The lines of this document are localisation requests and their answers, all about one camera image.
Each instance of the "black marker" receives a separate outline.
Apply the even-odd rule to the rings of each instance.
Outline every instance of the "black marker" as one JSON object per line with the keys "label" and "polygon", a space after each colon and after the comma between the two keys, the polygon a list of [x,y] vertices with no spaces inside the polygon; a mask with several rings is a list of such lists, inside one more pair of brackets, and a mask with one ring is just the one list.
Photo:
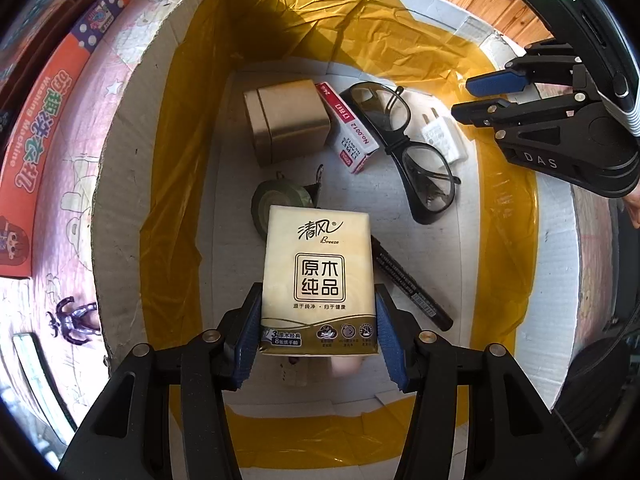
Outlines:
{"label": "black marker", "polygon": [[373,236],[371,237],[371,251],[373,259],[378,263],[380,269],[402,289],[421,311],[429,316],[440,330],[446,332],[453,326],[453,320],[449,317],[449,314],[418,285],[413,277],[386,252],[380,242]]}

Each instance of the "toy packaging box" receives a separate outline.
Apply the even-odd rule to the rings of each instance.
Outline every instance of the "toy packaging box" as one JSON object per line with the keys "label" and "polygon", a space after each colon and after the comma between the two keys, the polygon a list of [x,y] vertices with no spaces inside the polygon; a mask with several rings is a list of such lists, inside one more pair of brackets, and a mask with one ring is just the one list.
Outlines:
{"label": "toy packaging box", "polygon": [[0,143],[47,59],[94,0],[29,0],[0,42]]}
{"label": "toy packaging box", "polygon": [[129,0],[96,0],[55,49],[11,133],[0,173],[0,275],[31,276],[33,219],[47,151],[96,45]]}

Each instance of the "white phone charger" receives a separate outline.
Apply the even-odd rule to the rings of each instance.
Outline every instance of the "white phone charger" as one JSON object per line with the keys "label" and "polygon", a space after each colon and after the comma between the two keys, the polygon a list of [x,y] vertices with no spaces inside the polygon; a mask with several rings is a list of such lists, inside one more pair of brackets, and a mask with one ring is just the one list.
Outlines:
{"label": "white phone charger", "polygon": [[436,148],[449,164],[466,160],[465,145],[460,137],[462,133],[453,118],[439,117],[434,108],[427,108],[422,118],[425,125],[420,132],[424,142]]}

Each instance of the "screw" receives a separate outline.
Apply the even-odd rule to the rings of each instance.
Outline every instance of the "screw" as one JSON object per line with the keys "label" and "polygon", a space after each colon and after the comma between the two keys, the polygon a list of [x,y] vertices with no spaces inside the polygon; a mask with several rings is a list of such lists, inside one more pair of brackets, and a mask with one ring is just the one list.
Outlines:
{"label": "screw", "polygon": [[215,343],[218,339],[220,339],[220,332],[217,330],[205,330],[202,333],[202,338],[207,343]]}
{"label": "screw", "polygon": [[133,355],[136,357],[144,357],[149,353],[149,345],[146,343],[140,343],[133,347]]}
{"label": "screw", "polygon": [[423,343],[435,343],[438,335],[431,330],[423,330],[422,332],[420,332],[418,337]]}
{"label": "screw", "polygon": [[507,353],[504,346],[498,343],[493,343],[491,346],[489,346],[489,352],[491,352],[491,354],[495,355],[496,357],[502,357]]}

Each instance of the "printed chinese characters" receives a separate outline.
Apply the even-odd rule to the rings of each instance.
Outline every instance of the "printed chinese characters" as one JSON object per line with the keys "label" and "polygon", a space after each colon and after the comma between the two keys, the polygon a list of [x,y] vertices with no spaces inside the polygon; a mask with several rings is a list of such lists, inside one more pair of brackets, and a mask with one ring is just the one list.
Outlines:
{"label": "printed chinese characters", "polygon": [[[20,168],[20,172],[15,176],[15,185],[23,188],[27,193],[33,193],[36,188],[38,165],[42,155],[45,153],[44,140],[49,138],[55,118],[62,108],[63,96],[71,87],[73,79],[65,70],[60,70],[53,79],[50,80],[49,87],[47,87],[48,82],[48,79],[45,79],[41,88],[39,88],[36,93],[32,105],[42,98],[42,106],[31,123],[29,120],[25,120],[21,125],[14,153],[9,162],[11,167],[15,166],[18,149],[24,146],[22,167]],[[27,115],[32,116],[33,112],[27,113]],[[31,137],[24,140],[24,137],[28,135],[27,129],[31,133]]]}
{"label": "printed chinese characters", "polygon": [[297,254],[295,296],[299,301],[343,301],[343,257],[339,254]]}
{"label": "printed chinese characters", "polygon": [[340,222],[340,225],[338,225],[336,222],[331,222],[326,218],[315,222],[309,221],[298,228],[298,240],[302,240],[302,237],[305,237],[306,240],[311,240],[311,238],[320,236],[322,233],[335,233],[342,227],[343,223]]}
{"label": "printed chinese characters", "polygon": [[353,160],[356,160],[360,156],[360,150],[356,147],[351,139],[343,137],[341,144]]}

